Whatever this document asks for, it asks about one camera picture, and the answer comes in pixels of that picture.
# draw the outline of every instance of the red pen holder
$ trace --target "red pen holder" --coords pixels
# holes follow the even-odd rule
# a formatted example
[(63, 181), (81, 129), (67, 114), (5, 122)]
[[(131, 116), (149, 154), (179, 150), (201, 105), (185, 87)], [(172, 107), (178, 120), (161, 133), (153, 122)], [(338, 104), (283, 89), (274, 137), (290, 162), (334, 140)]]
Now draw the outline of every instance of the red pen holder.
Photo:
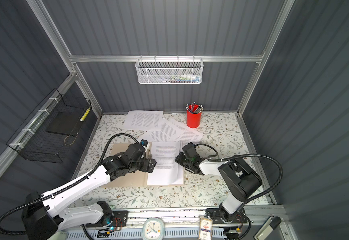
[[(197, 109), (198, 105), (195, 104), (193, 105), (193, 109)], [(196, 128), (200, 126), (200, 121), (201, 121), (201, 113), (191, 113), (189, 111), (186, 111), (186, 124), (188, 127), (191, 128)]]

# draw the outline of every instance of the robotic arm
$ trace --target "robotic arm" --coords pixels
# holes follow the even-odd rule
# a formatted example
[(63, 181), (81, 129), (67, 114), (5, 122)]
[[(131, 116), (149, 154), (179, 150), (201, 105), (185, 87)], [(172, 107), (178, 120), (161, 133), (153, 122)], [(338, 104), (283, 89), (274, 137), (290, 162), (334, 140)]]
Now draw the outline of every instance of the robotic arm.
[[(281, 165), (275, 159), (268, 156), (245, 154), (234, 155), (226, 159), (201, 158), (196, 151), (196, 145), (191, 142), (185, 145), (182, 150), (184, 152), (181, 152), (175, 161), (183, 166), (185, 170), (200, 175), (217, 175), (224, 179), (230, 190), (228, 197), (219, 206), (219, 215), (224, 222), (232, 221), (245, 204), (273, 190), (282, 179), (283, 171)], [(262, 180), (248, 163), (244, 161), (244, 157), (261, 157), (276, 163), (280, 171), (278, 180), (267, 190), (250, 197), (262, 185)]]
[[(110, 141), (119, 135), (129, 136), (136, 143), (130, 144), (125, 152), (104, 159)], [(128, 134), (114, 135), (105, 146), (97, 165), (88, 173), (43, 194), (33, 192), (26, 197), (24, 205), (0, 217), (1, 222), (6, 216), (22, 209), (21, 219), (25, 231), (8, 231), (0, 226), (0, 233), (5, 235), (27, 234), (29, 240), (46, 240), (58, 231), (78, 225), (84, 226), (83, 224), (86, 223), (109, 228), (110, 232), (115, 231), (117, 219), (105, 201), (84, 207), (69, 208), (68, 206), (91, 190), (127, 173), (137, 170), (152, 173), (156, 161), (147, 153), (147, 145), (146, 140), (138, 143)]]

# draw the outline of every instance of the sheet of paper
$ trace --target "sheet of paper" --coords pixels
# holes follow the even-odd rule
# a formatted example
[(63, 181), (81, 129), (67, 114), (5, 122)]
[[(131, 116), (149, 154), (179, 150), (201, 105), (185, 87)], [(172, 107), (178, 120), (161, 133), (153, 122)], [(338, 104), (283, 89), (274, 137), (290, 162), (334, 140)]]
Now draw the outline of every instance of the sheet of paper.
[(163, 111), (129, 111), (124, 129), (153, 130), (160, 129)]
[(178, 177), (182, 177), (181, 181), (183, 180), (183, 174), (178, 174), (182, 168), (179, 168), (180, 165), (175, 162), (179, 152), (180, 142), (152, 143), (152, 158), (156, 160), (157, 164), (153, 172), (148, 174), (147, 185), (177, 184)]
[(173, 125), (175, 125), (178, 129), (180, 129), (182, 131), (182, 134), (179, 135), (174, 141), (181, 142), (181, 149), (183, 146), (187, 145), (190, 142), (193, 143), (198, 143), (202, 136), (204, 136), (203, 133), (192, 129), (190, 127), (188, 127), (186, 124), (181, 123), (181, 122), (177, 122), (176, 120), (171, 119), (170, 123), (172, 123)]
[(171, 142), (182, 134), (182, 130), (171, 124), (168, 120), (163, 119), (160, 130), (148, 131), (141, 136), (148, 142)]

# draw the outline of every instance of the floral pattern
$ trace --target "floral pattern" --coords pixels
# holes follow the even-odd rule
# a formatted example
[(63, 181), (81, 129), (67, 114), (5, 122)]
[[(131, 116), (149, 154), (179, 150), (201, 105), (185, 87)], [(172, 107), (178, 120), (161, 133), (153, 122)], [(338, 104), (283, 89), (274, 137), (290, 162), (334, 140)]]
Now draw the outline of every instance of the floral pattern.
[[(112, 135), (124, 132), (139, 139), (145, 133), (145, 131), (123, 129), (125, 118), (125, 114), (103, 115), (79, 175), (85, 174), (96, 165), (106, 142)], [(186, 123), (186, 114), (164, 114), (164, 118)], [(204, 113), (197, 130), (204, 133), (201, 142), (216, 148), (220, 157), (248, 153), (235, 113)], [(111, 142), (105, 156), (109, 156), (114, 143), (129, 141), (127, 137), (116, 137)], [(212, 153), (211, 149), (202, 146), (198, 146), (197, 151), (201, 156)], [(254, 168), (250, 158), (247, 158), (246, 161)], [(263, 191), (262, 186), (256, 190), (254, 195), (261, 191)], [(113, 209), (218, 206), (228, 194), (229, 190), (221, 177), (201, 176), (185, 171), (183, 186), (98, 187), (76, 200), (71, 207), (91, 205), (100, 200), (107, 201)], [(265, 196), (262, 196), (248, 204), (267, 205), (268, 201)]]

